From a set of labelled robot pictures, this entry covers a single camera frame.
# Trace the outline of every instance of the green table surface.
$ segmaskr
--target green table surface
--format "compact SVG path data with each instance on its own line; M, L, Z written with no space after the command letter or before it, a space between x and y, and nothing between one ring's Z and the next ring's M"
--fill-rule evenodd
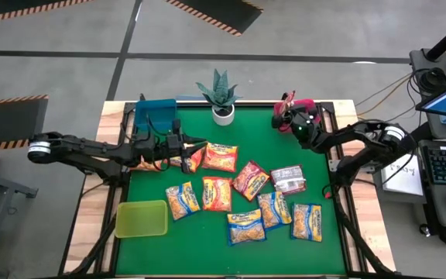
M209 108L179 108L187 135L238 146L237 172L201 167L195 174L182 174L179 167L162 173L135 171L128 202L167 201L166 188L191 181L202 208L203 176L235 177L249 160L265 170L301 164L307 190L286 200L290 209L293 202L322 205L323 241L291 239L290 226L283 226L267 232L264 242L229 246L226 213L201 210L174 222L170 212L166 235L121 240L117 275L345 274L333 202L321 195L329 183L325 155L302 150L293 135L273 130L271 115L271 108L237 108L234 122L222 127L213 122ZM260 192L271 191L268 182ZM256 199L249 202L232 191L233 213L258 207Z

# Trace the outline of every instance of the succulent plant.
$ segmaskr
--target succulent plant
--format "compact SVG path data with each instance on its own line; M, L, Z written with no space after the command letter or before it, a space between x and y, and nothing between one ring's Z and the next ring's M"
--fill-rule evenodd
M234 95L236 84L228 88L228 77L226 71L220 75L218 70L214 69L213 90L207 89L203 84L196 82L202 95L213 105L215 111L225 110L229 112L230 106L238 99L239 96Z

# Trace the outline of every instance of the concrete floor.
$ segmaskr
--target concrete floor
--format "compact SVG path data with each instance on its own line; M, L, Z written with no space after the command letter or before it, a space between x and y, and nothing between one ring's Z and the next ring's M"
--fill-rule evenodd
M161 0L145 0L133 53L279 54L402 57L446 34L446 1L253 0L265 12L242 37L229 36ZM119 52L134 0L93 2L0 22L0 50ZM50 95L45 131L93 137L116 59L0 57L0 98ZM406 64L127 60L115 100L199 95L212 69L228 70L237 95L359 102L410 72ZM358 108L365 111L379 98ZM411 106L405 89L368 114L389 119ZM398 122L412 130L412 112ZM26 150L1 152L0 174L39 188L36 200L16 198L0 237L0 271L20 278L57 273L84 176L60 164L34 165ZM397 270L446 278L446 246L425 239L409 205L382 203Z

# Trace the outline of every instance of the orange noodle package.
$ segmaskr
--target orange noodle package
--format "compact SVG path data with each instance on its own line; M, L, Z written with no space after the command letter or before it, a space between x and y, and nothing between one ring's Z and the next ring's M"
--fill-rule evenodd
M203 177L202 208L208 211L232 211L232 179Z
M237 146L208 143L203 168L235 172L237 165Z
M256 162L250 160L233 181L233 187L251 201L268 179L269 175Z
M196 151L190 158L186 159L187 166L189 167L190 172L195 172L202 161L202 154L204 152L204 148ZM180 156L170 158L170 164L172 166L182 167L182 158Z
M131 171L160 171L163 169L163 167L161 166L161 164L162 164L161 160L156 161L155 164L159 170L156 169L154 164L147 163L144 161L143 157L140 157L140 164L137 167L130 167L130 170Z

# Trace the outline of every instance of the green plastic container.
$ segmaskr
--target green plastic container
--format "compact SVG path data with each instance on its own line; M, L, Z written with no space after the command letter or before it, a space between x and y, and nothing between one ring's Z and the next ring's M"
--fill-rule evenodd
M116 213L118 238L162 236L168 231L168 207L163 200L122 202Z

